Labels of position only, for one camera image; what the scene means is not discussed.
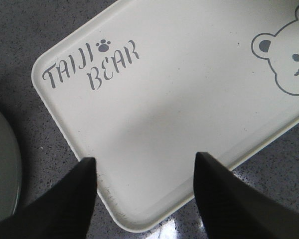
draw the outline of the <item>paw print icon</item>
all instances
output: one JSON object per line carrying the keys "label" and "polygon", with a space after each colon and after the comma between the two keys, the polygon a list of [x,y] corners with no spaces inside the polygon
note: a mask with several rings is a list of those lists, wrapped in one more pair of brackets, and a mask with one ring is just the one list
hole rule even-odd
{"label": "paw print icon", "polygon": [[100,42],[96,43],[96,46],[99,48],[99,52],[107,52],[109,50],[109,45],[111,44],[110,41],[106,41],[105,39],[101,40]]}

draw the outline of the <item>white plastic tray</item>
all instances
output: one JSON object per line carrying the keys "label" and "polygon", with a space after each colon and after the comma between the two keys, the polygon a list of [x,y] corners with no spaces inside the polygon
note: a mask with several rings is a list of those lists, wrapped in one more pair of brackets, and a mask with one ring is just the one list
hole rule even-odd
{"label": "white plastic tray", "polygon": [[36,61],[118,225],[145,231],[190,201],[197,151],[233,169],[299,122],[298,5],[120,0]]}

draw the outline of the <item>bear face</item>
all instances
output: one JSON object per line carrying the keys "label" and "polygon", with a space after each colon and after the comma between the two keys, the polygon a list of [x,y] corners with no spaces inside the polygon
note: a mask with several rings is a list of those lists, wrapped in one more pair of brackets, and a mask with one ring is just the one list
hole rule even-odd
{"label": "bear face", "polygon": [[253,53],[268,61],[278,87],[292,96],[299,96],[299,6],[296,20],[276,34],[261,33],[251,44]]}

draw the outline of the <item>countertop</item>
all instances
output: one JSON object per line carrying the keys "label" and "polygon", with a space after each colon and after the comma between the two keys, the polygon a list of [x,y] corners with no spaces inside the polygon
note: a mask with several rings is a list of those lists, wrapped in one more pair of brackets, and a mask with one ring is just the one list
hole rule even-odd
{"label": "countertop", "polygon": [[[107,8],[101,0],[0,0],[0,111],[19,143],[23,183],[18,208],[57,183],[77,159],[31,83],[35,60]],[[234,170],[243,181],[299,212],[299,124]],[[89,239],[207,238],[195,200],[152,230],[134,234],[119,228],[101,200]]]}

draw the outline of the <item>black object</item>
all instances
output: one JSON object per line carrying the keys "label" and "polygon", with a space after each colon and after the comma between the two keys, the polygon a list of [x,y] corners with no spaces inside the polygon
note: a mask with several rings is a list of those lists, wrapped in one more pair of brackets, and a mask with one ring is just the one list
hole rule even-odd
{"label": "black object", "polygon": [[210,239],[299,239],[299,214],[265,197],[208,153],[197,153],[194,194]]}
{"label": "black object", "polygon": [[95,198],[95,158],[84,158],[47,193],[2,221],[0,239],[84,239]]}

